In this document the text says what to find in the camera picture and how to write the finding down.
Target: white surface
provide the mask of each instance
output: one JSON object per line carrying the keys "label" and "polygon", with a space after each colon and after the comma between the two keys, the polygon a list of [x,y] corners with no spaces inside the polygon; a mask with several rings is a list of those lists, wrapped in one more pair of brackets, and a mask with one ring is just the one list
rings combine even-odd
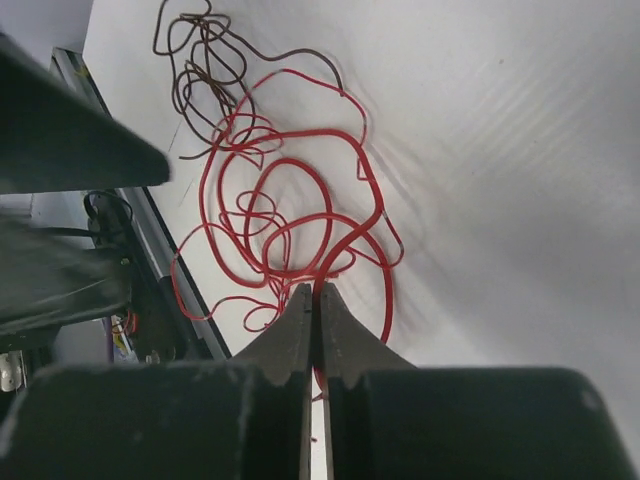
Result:
{"label": "white surface", "polygon": [[[149,12],[158,4],[97,0],[85,58],[115,118],[171,149],[174,180],[153,195],[179,241],[198,223],[202,162],[175,160],[200,145],[184,128],[173,138],[179,119],[171,113],[169,66],[151,54]],[[170,2],[174,11],[197,4]],[[422,365],[581,370],[604,393],[640,462],[640,4],[215,5],[265,53],[330,52],[371,112],[374,169],[407,248],[396,270],[390,346]],[[329,79],[313,58],[286,63]],[[252,62],[249,78],[273,68]],[[301,82],[273,85],[258,103],[279,126],[356,129],[335,97]],[[293,153],[320,168],[345,211],[367,213],[368,197],[344,174],[351,156],[330,143]],[[247,173],[231,182],[248,186]],[[295,190],[296,181],[286,185]],[[315,198],[299,198],[292,208],[312,208]],[[241,291],[220,275],[202,238],[185,258],[209,304]],[[338,282],[374,331],[380,277],[360,264]],[[232,352],[251,338],[236,315],[230,307],[219,320]]]}
{"label": "white surface", "polygon": [[53,47],[82,51],[92,1],[0,0],[0,30],[49,68]]}

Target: wall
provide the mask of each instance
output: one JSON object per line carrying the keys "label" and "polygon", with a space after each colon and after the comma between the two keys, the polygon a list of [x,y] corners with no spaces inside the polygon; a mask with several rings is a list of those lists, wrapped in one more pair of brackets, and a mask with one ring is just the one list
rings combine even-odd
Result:
{"label": "wall", "polygon": [[93,0],[0,0],[0,28],[49,65],[51,49],[81,51]]}

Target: metal frame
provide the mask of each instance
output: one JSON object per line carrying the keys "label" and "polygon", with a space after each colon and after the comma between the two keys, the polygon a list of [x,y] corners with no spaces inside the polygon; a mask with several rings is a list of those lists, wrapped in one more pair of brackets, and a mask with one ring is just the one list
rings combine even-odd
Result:
{"label": "metal frame", "polygon": [[[87,66],[80,55],[54,48],[52,53],[52,73],[79,97],[96,109],[109,115],[109,111],[100,97]],[[160,282],[169,277],[169,268],[176,250],[176,244],[162,220],[162,216],[146,187],[120,188],[116,192],[126,200],[134,211],[133,230],[145,252],[156,280]],[[178,262],[176,279],[187,308],[195,314],[204,314],[208,307],[184,262]],[[190,322],[199,338],[202,338],[215,360],[231,356],[226,342],[222,338],[215,322]]]}

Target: red wire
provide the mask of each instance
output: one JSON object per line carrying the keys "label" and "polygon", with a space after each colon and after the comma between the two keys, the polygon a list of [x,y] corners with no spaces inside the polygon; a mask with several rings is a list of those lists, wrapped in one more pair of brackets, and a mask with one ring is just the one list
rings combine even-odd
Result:
{"label": "red wire", "polygon": [[[362,130],[359,138],[336,128],[314,128],[309,130],[280,132],[273,126],[267,117],[242,112],[242,108],[245,106],[249,95],[253,95],[257,89],[271,81],[275,76],[281,74],[298,77],[314,85],[332,90],[338,93],[340,97],[346,98],[362,116]],[[239,119],[252,116],[256,123],[254,127],[239,127]],[[263,122],[264,125],[258,125],[258,122]],[[244,139],[247,133],[250,133],[250,138],[242,141],[241,139]],[[346,215],[334,211],[330,191],[326,182],[320,174],[307,163],[299,159],[289,157],[281,157],[274,161],[266,162],[266,156],[277,152],[285,145],[288,139],[310,137],[337,138],[346,142],[353,149],[356,159],[355,177],[359,181],[365,181],[368,183],[374,200],[374,209],[364,222],[358,222]],[[309,77],[308,75],[296,70],[285,68],[270,73],[249,89],[248,93],[245,94],[238,103],[236,109],[230,115],[222,118],[214,130],[213,148],[205,164],[198,189],[198,206],[201,223],[185,237],[176,249],[173,261],[171,262],[171,280],[176,294],[176,299],[182,313],[191,320],[207,320],[213,318],[218,307],[227,301],[249,301],[254,304],[254,307],[245,315],[243,326],[247,331],[261,332],[268,328],[269,325],[271,325],[271,323],[284,311],[291,289],[295,285],[298,283],[313,281],[314,301],[317,301],[324,282],[327,279],[336,278],[339,274],[347,271],[353,264],[355,264],[357,257],[360,257],[372,262],[374,265],[382,269],[386,307],[384,325],[380,339],[386,343],[391,332],[393,321],[393,278],[391,270],[402,260],[404,256],[404,246],[385,211],[382,192],[363,147],[366,137],[367,118],[364,108],[349,93],[336,86]],[[216,223],[210,219],[208,214],[205,192],[207,191],[208,182],[211,180],[211,170],[215,157],[221,151],[223,144],[224,151],[227,156],[220,164],[220,170],[216,179],[216,200],[217,209],[219,210]],[[250,162],[260,172],[260,176],[253,189],[243,191],[236,196],[236,210],[229,210],[224,201],[224,187],[226,185],[224,177],[227,173],[228,167],[232,162],[234,162],[234,160],[245,160]],[[322,195],[324,210],[310,215],[305,215],[294,220],[288,220],[282,213],[278,212],[277,203],[263,191],[263,188],[269,176],[276,169],[285,166],[295,167],[301,171],[301,174],[307,175],[314,181]],[[246,197],[248,197],[248,201],[246,207],[243,207],[242,200],[245,200]],[[257,203],[259,199],[266,201],[268,204],[267,209],[257,210]],[[232,218],[242,220],[243,225],[241,229],[233,227],[231,221]],[[380,218],[384,219],[389,231],[399,247],[398,256],[396,260],[391,263],[389,262],[381,245],[370,233],[371,228],[379,222]],[[252,221],[254,220],[262,221],[264,222],[264,225],[252,230]],[[293,268],[291,266],[293,230],[311,222],[323,222],[324,224],[324,232],[320,246],[306,266]],[[350,231],[338,240],[337,243],[330,246],[333,227],[336,223],[346,225],[350,228]],[[189,312],[184,305],[184,301],[177,285],[175,275],[176,263],[182,255],[185,245],[193,235],[200,230],[204,230],[207,242],[217,264],[230,280],[239,286],[251,289],[268,287],[273,293],[275,300],[272,303],[269,303],[258,301],[249,296],[238,295],[221,299],[213,306],[207,315],[202,317],[195,316]],[[219,250],[218,242],[214,236],[215,231],[224,233],[231,240],[236,251],[247,262],[252,271],[261,276],[260,280],[247,280],[236,274],[229,267]],[[261,248],[258,251],[254,251],[254,248],[252,247],[252,238],[255,238],[259,234],[266,235],[266,239],[262,242]],[[272,245],[278,239],[281,240],[282,256],[280,265],[274,266],[270,264],[269,253]],[[358,239],[363,239],[368,243],[373,250],[375,257],[367,255],[352,246]],[[349,255],[349,261],[345,265],[338,266],[336,265],[336,261],[343,253]],[[248,324],[250,317],[261,310],[273,310],[273,317],[261,326],[250,326]]]}

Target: tangled wire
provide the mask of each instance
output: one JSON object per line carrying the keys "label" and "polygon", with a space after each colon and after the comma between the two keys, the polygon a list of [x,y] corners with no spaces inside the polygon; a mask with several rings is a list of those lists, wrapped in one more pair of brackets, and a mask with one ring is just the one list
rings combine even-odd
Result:
{"label": "tangled wire", "polygon": [[[182,13],[169,22],[166,48],[160,48],[160,30],[163,12],[167,4],[167,0],[165,0],[158,13],[153,41],[154,53],[166,56],[170,60],[173,75],[171,98],[174,108],[185,119],[194,135],[207,145],[206,149],[197,155],[180,157],[195,159],[207,155],[198,189],[200,224],[179,245],[171,264],[171,277],[180,309],[192,320],[207,320],[213,318],[216,310],[224,302],[230,300],[248,301],[253,304],[253,307],[244,317],[243,326],[250,332],[261,332],[268,328],[283,312],[292,287],[302,282],[313,282],[313,296],[317,300],[325,280],[337,278],[338,275],[351,268],[358,258],[361,258],[382,270],[386,307],[380,339],[386,343],[393,318],[392,269],[402,260],[404,246],[386,213],[382,192],[364,150],[367,141],[367,117],[364,108],[344,89],[336,67],[326,56],[308,48],[291,50],[277,56],[264,55],[246,39],[231,30],[231,19],[227,15],[213,13],[209,0],[205,0],[205,2],[207,4],[205,12]],[[179,26],[186,30],[186,34],[176,41],[175,37]],[[239,71],[234,70],[223,60],[219,51],[216,51],[217,47],[226,48],[237,55],[242,65]],[[315,56],[328,66],[335,78],[335,85],[310,77],[297,70],[281,68],[248,87],[244,82],[248,62],[241,51],[243,47],[267,62],[283,60],[293,55]],[[187,52],[187,58],[184,62],[184,68],[178,71],[176,54],[183,50]],[[231,76],[231,80],[222,80],[216,75],[214,70],[220,68]],[[273,82],[275,78],[282,76],[295,77],[318,88],[327,89],[349,102],[362,118],[362,127],[357,136],[336,128],[281,131],[266,115],[257,113],[253,98],[255,92],[265,84]],[[204,115],[195,104],[196,102],[193,101],[194,85],[197,83],[204,84],[216,99],[219,107],[217,121]],[[232,87],[240,89],[242,92],[239,98],[232,93]],[[196,118],[204,122],[208,131],[199,131],[194,122]],[[301,138],[338,139],[353,150],[356,164],[355,180],[365,182],[365,185],[368,185],[374,200],[374,209],[365,221],[356,221],[335,210],[326,182],[308,163],[287,156],[277,158],[287,141]],[[219,156],[219,153],[224,154],[224,158]],[[214,161],[220,162],[220,166],[217,176],[212,178]],[[224,195],[225,186],[228,185],[225,183],[225,175],[229,166],[237,162],[247,162],[255,167],[259,177],[252,189],[237,193],[235,205],[229,206],[225,202],[225,198],[228,197]],[[283,167],[294,168],[300,175],[307,176],[313,181],[323,199],[324,208],[322,210],[295,219],[287,218],[278,210],[277,202],[264,190],[264,187],[274,171]],[[215,182],[217,218],[207,208],[206,192],[210,181]],[[242,227],[234,227],[232,219],[239,222]],[[389,260],[380,243],[370,232],[381,219],[386,223],[398,245],[398,253],[393,261]],[[294,267],[295,262],[291,258],[294,230],[314,222],[320,222],[324,226],[320,245],[313,254],[313,258],[306,265]],[[332,244],[332,234],[334,234],[337,225],[348,227],[349,232]],[[268,288],[273,294],[274,300],[264,302],[249,296],[237,295],[221,299],[205,316],[199,317],[189,312],[180,295],[175,270],[177,260],[185,245],[194,234],[201,230],[206,235],[217,264],[231,281],[250,289]],[[219,249],[215,232],[223,234],[232,242],[237,253],[257,274],[258,280],[247,280],[229,267]],[[260,245],[255,245],[258,235],[264,238],[264,241]],[[375,256],[355,248],[353,245],[358,239],[363,239],[371,247]],[[336,260],[343,254],[347,255],[349,261],[342,266],[336,266]],[[272,258],[278,259],[278,265],[274,265],[275,262],[270,260]],[[271,320],[259,327],[251,326],[248,323],[251,316],[262,310],[273,312]]]}

